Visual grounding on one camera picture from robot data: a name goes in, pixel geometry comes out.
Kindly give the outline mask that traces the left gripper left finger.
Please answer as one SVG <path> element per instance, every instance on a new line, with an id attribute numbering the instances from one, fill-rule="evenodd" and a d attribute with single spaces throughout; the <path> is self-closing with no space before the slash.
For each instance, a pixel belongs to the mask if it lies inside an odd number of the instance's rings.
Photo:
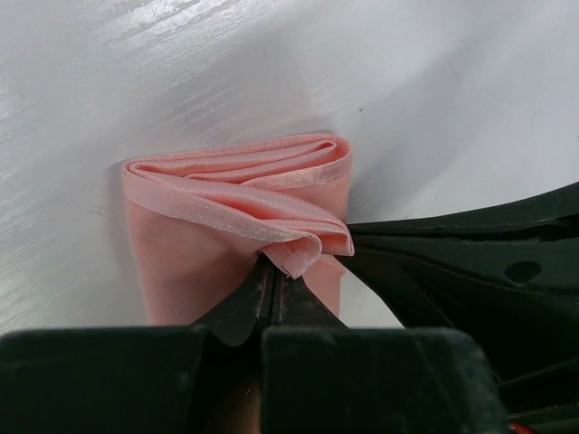
<path id="1" fill-rule="evenodd" d="M 4 433 L 257 433 L 259 328 L 275 270 L 259 259 L 191 325 L 37 329 L 1 338 Z"/>

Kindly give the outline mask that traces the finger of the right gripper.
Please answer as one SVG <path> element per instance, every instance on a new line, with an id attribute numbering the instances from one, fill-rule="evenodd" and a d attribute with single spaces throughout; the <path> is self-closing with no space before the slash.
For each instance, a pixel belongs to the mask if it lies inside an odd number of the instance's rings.
<path id="1" fill-rule="evenodd" d="M 508 419 L 578 430 L 578 243 L 384 239 L 344 265 L 405 327 L 470 335 Z"/>
<path id="2" fill-rule="evenodd" d="M 536 245 L 578 241 L 578 184 L 482 209 L 427 218 L 355 223 L 358 245 Z"/>

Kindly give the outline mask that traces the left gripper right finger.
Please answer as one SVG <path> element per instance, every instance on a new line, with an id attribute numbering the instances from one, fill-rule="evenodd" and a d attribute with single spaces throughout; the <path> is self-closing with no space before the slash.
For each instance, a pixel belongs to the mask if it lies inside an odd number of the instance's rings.
<path id="1" fill-rule="evenodd" d="M 300 280 L 261 278 L 265 433 L 504 433 L 475 341 L 446 328 L 350 329 Z"/>

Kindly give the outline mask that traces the pink satin napkin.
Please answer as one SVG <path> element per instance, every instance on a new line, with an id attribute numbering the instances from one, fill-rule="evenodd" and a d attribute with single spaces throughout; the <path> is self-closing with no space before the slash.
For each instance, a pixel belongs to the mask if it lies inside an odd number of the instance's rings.
<path id="1" fill-rule="evenodd" d="M 193 323 L 260 256 L 337 313 L 338 258 L 354 253 L 351 172 L 350 144 L 323 133 L 127 161 L 128 234 L 152 324 Z"/>

